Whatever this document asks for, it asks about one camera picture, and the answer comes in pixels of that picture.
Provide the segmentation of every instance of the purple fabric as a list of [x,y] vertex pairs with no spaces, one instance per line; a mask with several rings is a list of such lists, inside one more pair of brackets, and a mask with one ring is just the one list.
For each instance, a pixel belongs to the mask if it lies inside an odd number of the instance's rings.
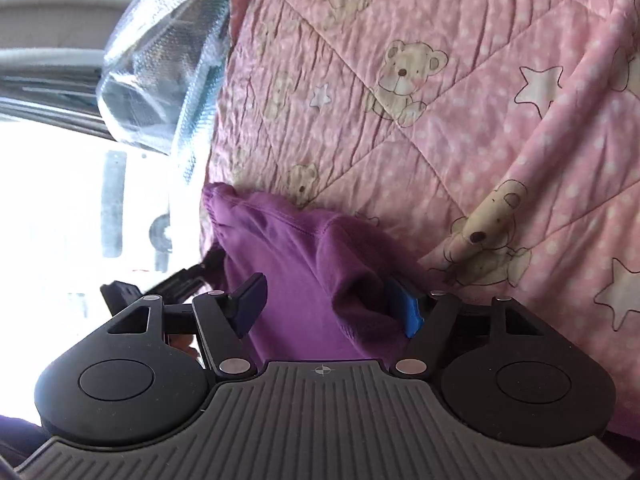
[[[616,407],[616,411],[607,429],[614,433],[640,440],[640,424],[638,423],[638,418],[633,412],[623,406]],[[638,465],[640,465],[640,447],[638,448]]]
[[387,315],[383,281],[401,274],[430,290],[424,271],[373,225],[328,210],[299,211],[268,193],[238,194],[227,184],[204,189],[214,239],[227,253],[233,289],[254,272],[268,281],[267,305],[249,334],[258,360],[389,362],[407,339]]

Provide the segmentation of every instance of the white star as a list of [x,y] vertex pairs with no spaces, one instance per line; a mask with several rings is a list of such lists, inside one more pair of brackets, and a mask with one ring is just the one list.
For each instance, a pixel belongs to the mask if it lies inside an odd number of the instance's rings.
[[540,119],[548,112],[551,103],[556,100],[560,86],[560,76],[563,68],[553,66],[542,72],[526,66],[520,67],[524,81],[527,82],[520,90],[514,101],[517,104],[530,103],[536,105]]
[[331,102],[331,98],[327,95],[326,90],[329,86],[329,83],[324,83],[322,86],[316,86],[316,90],[314,91],[314,98],[311,99],[309,106],[315,106],[318,110],[322,109],[322,106],[325,104],[329,104]]
[[613,310],[613,330],[618,330],[629,311],[640,312],[640,272],[631,272],[617,258],[611,259],[613,281],[601,290],[593,301]]

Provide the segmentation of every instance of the silver rivet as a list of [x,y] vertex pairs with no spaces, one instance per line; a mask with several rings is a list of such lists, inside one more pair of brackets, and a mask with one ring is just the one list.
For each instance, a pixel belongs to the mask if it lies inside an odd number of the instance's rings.
[[220,370],[229,375],[244,374],[249,368],[251,368],[251,363],[238,357],[225,359],[220,363]]
[[427,371],[427,365],[420,359],[402,359],[396,363],[396,370],[407,375],[417,375]]

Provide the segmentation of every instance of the black circular base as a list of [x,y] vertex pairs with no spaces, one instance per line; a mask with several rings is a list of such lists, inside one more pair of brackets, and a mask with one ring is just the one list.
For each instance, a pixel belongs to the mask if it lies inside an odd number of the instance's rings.
[[455,415],[474,430],[533,447],[599,435],[616,398],[600,365],[544,336],[506,336],[468,352],[444,370],[440,386]]
[[112,359],[88,367],[79,384],[94,399],[127,400],[144,393],[153,381],[153,370],[145,364]]

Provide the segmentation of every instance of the round button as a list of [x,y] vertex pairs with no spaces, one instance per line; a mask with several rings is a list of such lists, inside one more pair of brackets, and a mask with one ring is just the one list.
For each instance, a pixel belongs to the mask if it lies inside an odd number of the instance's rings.
[[417,375],[425,373],[427,365],[420,359],[402,359],[396,363],[396,370],[407,375]]
[[571,389],[571,379],[561,369],[533,361],[506,365],[496,381],[505,395],[530,404],[555,402]]
[[244,374],[249,368],[251,368],[251,363],[238,357],[225,359],[220,363],[220,370],[229,375]]
[[80,387],[98,400],[126,400],[143,393],[154,373],[138,361],[114,359],[90,366],[80,375]]

